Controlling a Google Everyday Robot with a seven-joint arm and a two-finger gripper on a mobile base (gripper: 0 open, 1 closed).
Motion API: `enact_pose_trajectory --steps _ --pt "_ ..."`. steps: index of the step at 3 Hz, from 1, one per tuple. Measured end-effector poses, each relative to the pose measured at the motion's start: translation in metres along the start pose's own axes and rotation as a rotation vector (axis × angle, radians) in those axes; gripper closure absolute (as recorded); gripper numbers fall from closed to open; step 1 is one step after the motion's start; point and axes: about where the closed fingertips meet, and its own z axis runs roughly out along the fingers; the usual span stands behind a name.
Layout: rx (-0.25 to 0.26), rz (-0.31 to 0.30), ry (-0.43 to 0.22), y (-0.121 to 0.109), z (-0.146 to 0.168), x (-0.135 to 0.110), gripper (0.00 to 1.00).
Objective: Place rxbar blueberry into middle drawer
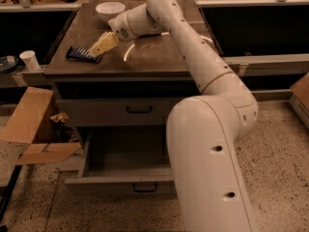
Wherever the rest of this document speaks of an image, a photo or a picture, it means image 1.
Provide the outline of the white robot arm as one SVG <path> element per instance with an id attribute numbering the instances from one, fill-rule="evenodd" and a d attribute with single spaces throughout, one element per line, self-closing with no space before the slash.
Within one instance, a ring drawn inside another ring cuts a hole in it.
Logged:
<path id="1" fill-rule="evenodd" d="M 110 32 L 93 44 L 91 56 L 166 31 L 200 91 L 179 101 L 166 123 L 185 232 L 258 232 L 235 150 L 257 123 L 252 93 L 189 25 L 176 0 L 147 0 L 108 23 Z"/>

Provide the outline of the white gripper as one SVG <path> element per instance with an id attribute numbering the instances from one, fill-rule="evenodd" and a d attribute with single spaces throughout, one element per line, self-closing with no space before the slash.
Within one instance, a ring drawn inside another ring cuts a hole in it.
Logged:
<path id="1" fill-rule="evenodd" d="M 92 57 L 97 57 L 116 47 L 119 40 L 122 42 L 132 40 L 132 32 L 128 26 L 127 13 L 118 14 L 115 18 L 110 19 L 108 24 L 113 32 L 103 33 L 90 47 L 89 54 Z"/>

